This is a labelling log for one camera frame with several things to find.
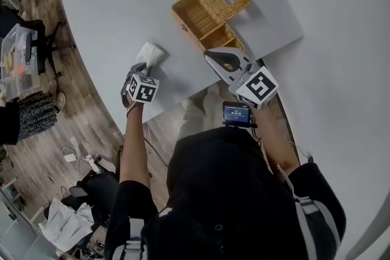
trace white cloth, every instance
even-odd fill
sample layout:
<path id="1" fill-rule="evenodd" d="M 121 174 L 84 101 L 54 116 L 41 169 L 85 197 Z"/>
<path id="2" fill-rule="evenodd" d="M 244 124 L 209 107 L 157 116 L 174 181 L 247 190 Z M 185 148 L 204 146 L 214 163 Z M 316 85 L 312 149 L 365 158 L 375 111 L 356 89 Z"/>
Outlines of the white cloth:
<path id="1" fill-rule="evenodd" d="M 82 204 L 75 213 L 54 198 L 47 221 L 40 223 L 39 226 L 49 242 L 61 251 L 68 251 L 92 232 L 93 224 L 91 208 L 86 203 Z"/>

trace sleeve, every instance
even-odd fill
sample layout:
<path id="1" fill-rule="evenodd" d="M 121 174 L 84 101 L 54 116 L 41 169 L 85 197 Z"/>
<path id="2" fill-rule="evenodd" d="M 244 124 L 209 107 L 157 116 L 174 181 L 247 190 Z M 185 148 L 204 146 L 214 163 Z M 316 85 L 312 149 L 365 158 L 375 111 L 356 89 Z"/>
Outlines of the sleeve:
<path id="1" fill-rule="evenodd" d="M 335 220 L 340 240 L 346 232 L 346 215 L 335 193 L 322 175 L 317 164 L 307 163 L 294 170 L 288 178 L 294 186 L 296 195 L 309 196 L 312 200 L 323 203 Z"/>
<path id="2" fill-rule="evenodd" d="M 122 182 L 105 237 L 105 258 L 111 259 L 115 249 L 130 239 L 129 218 L 143 219 L 146 224 L 156 213 L 151 191 L 145 185 L 136 181 Z"/>

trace small screen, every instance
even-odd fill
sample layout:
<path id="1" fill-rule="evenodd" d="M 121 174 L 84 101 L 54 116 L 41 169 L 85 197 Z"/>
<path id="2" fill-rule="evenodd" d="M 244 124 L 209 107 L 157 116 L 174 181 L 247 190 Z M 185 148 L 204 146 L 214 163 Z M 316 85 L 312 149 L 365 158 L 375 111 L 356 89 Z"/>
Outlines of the small screen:
<path id="1" fill-rule="evenodd" d="M 249 122 L 250 110 L 247 107 L 225 107 L 225 121 Z"/>

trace white table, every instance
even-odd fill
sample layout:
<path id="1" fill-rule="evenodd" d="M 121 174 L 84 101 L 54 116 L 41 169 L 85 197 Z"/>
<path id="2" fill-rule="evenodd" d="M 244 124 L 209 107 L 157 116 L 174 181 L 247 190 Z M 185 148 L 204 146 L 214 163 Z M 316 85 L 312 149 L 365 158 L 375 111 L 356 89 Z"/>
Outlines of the white table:
<path id="1" fill-rule="evenodd" d="M 62 1 L 88 73 L 122 131 L 126 119 L 119 91 L 146 41 L 169 57 L 153 72 L 160 90 L 155 102 L 145 106 L 144 121 L 219 80 L 174 21 L 171 6 L 178 0 Z M 302 36 L 287 0 L 252 0 L 229 25 L 256 59 Z"/>

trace patterned fabric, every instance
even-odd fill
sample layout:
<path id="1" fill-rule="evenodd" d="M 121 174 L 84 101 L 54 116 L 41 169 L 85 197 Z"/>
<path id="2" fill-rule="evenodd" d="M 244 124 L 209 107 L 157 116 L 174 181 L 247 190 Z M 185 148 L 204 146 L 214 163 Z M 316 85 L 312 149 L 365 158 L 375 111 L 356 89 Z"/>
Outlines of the patterned fabric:
<path id="1" fill-rule="evenodd" d="M 46 131 L 57 122 L 56 102 L 51 93 L 39 91 L 19 102 L 18 141 Z"/>

